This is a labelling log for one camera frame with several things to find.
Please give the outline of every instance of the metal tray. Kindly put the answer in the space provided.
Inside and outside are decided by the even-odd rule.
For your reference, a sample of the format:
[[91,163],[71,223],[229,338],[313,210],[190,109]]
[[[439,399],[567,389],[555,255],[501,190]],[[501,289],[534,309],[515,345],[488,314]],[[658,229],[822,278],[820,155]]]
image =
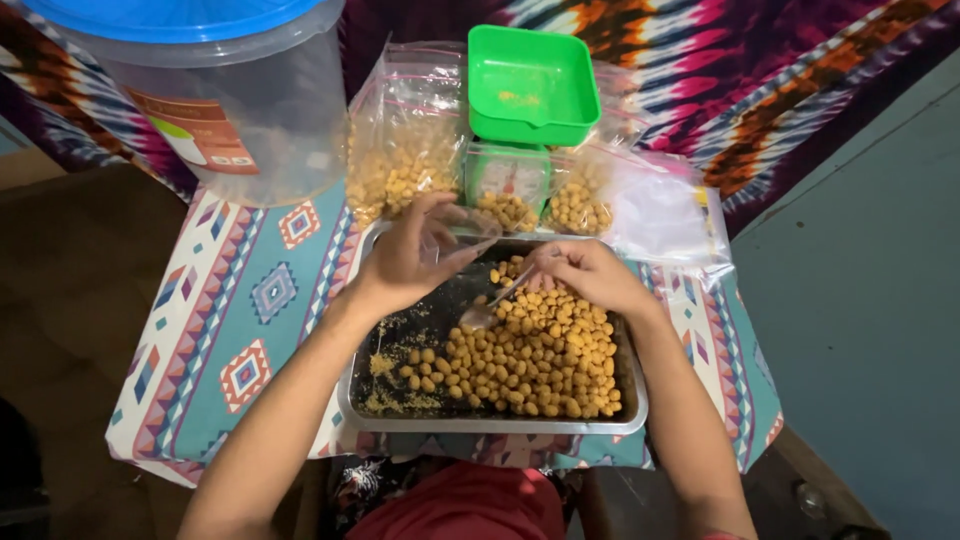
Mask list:
[[[377,238],[390,224],[374,227],[361,246],[361,260],[370,254]],[[647,419],[647,391],[643,373],[636,358],[623,317],[610,313],[614,354],[614,377],[620,389],[623,408],[611,418],[573,420],[562,417],[533,418],[518,416],[509,410],[499,412],[484,400],[481,408],[471,408],[467,400],[454,400],[437,392],[429,396],[440,402],[436,408],[404,407],[372,412],[366,402],[376,391],[399,403],[406,402],[411,391],[397,373],[405,355],[399,348],[431,347],[438,356],[446,356],[444,343],[450,329],[474,298],[493,297],[496,285],[490,282],[490,270],[500,260],[512,255],[526,256],[543,242],[554,239],[583,239],[581,236],[523,233],[504,237],[463,272],[445,282],[416,305],[384,319],[371,331],[345,368],[337,385],[337,401],[344,419],[352,426],[367,431],[452,432],[452,433],[556,433],[624,435],[639,430]],[[371,373],[371,356],[377,351],[390,351],[397,358],[390,375]]]

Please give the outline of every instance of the patterned tablecloth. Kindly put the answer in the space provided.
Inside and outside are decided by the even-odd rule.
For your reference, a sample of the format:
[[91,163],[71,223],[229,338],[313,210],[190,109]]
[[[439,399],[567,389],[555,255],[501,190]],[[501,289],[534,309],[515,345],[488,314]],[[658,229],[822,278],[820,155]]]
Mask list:
[[[251,209],[198,191],[137,346],[107,441],[117,459],[194,486],[251,401],[356,272],[343,183],[300,205]],[[746,471],[783,425],[733,276],[713,291],[631,263],[669,310]],[[364,432],[330,401],[310,457],[442,454],[491,465],[652,468],[646,429],[617,435]]]

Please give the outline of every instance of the spoon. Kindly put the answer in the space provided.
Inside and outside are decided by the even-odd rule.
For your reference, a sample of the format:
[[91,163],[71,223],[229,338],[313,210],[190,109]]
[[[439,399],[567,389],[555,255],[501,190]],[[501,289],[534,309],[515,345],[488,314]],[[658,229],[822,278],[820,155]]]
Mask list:
[[474,330],[477,329],[487,329],[494,324],[496,324],[496,306],[500,304],[500,301],[504,298],[509,297],[511,294],[514,294],[514,291],[517,287],[523,285],[527,281],[527,278],[530,277],[530,274],[533,272],[536,264],[531,264],[518,278],[514,280],[514,283],[509,287],[503,289],[496,298],[487,304],[479,304],[470,306],[469,309],[460,317],[460,324],[467,325]]

